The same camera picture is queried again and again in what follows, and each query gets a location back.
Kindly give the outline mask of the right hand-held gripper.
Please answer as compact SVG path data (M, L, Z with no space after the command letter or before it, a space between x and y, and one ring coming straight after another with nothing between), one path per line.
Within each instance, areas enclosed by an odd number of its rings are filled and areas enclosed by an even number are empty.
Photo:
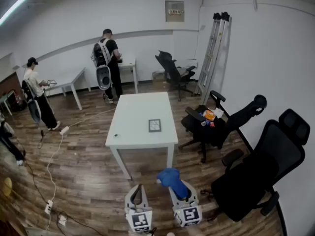
M185 200L179 199L174 190L169 187L170 197L173 203L174 217L181 227L197 225L202 220L202 206L198 205L198 196L196 189L186 182L183 184L188 189L188 196Z

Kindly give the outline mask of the yellow object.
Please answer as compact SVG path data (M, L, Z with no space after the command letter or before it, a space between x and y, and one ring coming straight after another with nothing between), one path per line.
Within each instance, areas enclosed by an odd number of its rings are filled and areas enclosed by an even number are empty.
M12 180L11 178L7 177L3 182L3 193L6 197L10 196L12 192Z

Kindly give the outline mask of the grey wall electrical panel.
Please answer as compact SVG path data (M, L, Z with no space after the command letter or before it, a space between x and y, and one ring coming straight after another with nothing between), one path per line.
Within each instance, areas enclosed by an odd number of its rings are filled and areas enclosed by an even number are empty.
M165 1L165 21L166 22L184 22L185 5L183 1Z

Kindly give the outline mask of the aluminium ladder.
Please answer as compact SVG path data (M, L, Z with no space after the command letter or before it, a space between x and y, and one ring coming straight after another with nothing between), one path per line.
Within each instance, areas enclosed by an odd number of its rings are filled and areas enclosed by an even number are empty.
M208 46L194 91L195 95L200 95L199 105L205 106L209 99L211 83L214 79L216 65L223 49L223 39L226 36L229 21L230 15L227 12L222 12L221 14L215 13L213 15L213 25Z

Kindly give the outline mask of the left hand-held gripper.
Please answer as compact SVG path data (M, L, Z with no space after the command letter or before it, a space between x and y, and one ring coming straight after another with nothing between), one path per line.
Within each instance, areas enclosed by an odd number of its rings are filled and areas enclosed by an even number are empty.
M145 188L138 184L125 196L125 213L133 232L148 232L152 229L153 209L148 205Z

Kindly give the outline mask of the blue cloth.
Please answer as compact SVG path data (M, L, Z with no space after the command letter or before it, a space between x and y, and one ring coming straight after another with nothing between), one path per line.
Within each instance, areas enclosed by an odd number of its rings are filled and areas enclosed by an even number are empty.
M188 188L180 179L179 170L174 168L164 169L157 175L157 180L161 182L162 186L170 187L180 200L189 196Z

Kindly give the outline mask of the ceiling light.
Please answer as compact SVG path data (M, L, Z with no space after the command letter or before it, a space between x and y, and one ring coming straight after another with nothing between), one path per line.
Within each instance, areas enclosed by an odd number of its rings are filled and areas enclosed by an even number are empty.
M7 20L7 18L26 0L17 0L1 17L0 26Z

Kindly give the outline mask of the grey backpack with white shell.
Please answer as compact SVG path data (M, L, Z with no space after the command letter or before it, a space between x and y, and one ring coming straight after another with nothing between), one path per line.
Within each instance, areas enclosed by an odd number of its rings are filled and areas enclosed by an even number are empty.
M24 95L27 98L27 106L30 111L31 117L34 122L38 125L41 123L41 110L37 100L35 99L35 93L33 92L30 85L23 80L22 81L22 90Z
M101 90L106 91L111 87L111 72L109 63L112 60L113 54L108 50L106 43L109 39L103 42L97 42L91 54L91 60L94 62L96 68L96 78L98 86Z

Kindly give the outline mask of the white table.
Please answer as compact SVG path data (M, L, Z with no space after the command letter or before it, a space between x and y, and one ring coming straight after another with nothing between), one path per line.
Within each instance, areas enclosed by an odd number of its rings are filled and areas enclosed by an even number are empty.
M150 119L160 119L161 132L149 133ZM167 92L124 94L120 97L105 145L110 148L125 179L131 180L122 149L167 148L168 168L172 167L174 147L178 144L175 122Z
M55 89L62 89L63 95L66 96L65 88L70 87L79 110L83 110L79 97L77 95L75 83L80 77L83 77L88 91L91 92L91 86L88 76L86 74L86 69L86 67L81 69L72 69L67 71L66 73L63 73L60 77L57 78L57 83L49 86L45 91L49 92Z
M137 76L137 69L136 69L136 58L132 58L130 61L123 61L122 63L118 64L119 69L130 69L133 74L133 82L135 93L138 93L138 76Z

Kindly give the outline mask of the black office chair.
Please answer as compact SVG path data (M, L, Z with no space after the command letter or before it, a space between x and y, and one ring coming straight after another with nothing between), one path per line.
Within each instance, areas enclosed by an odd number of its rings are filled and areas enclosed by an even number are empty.
M187 89L187 85L190 82L191 77L195 74L193 71L196 66L190 66L188 68L177 67L176 60L172 58L171 54L165 51L159 51L158 55L155 55L157 61L163 67L165 71L166 80L168 80L173 89L178 91L178 101L182 100L181 92L193 92Z
M268 215L280 197L273 185L304 161L303 146L310 130L300 115L287 109L278 120L266 122L256 147L247 157L240 149L228 153L222 159L225 173L211 183L210 190L200 192L217 203L207 221L224 213L238 222L253 209Z
M261 114L267 107L265 96L258 94L254 100L243 109L232 114L224 121L222 118L215 118L209 126L202 126L201 122L207 120L203 117L203 112L207 110L206 106L198 106L197 109L187 107L185 112L188 114L181 120L181 124L187 132L192 133L192 140L179 145L179 149L186 146L200 143L202 159L201 163L206 162L206 145L221 149L227 136L232 132L246 124L252 117Z

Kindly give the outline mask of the cardboard box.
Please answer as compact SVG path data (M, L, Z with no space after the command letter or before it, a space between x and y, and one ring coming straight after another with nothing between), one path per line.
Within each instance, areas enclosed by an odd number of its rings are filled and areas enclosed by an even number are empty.
M158 83L166 83L167 82L167 74L163 70L154 71L152 73L152 81L154 84Z

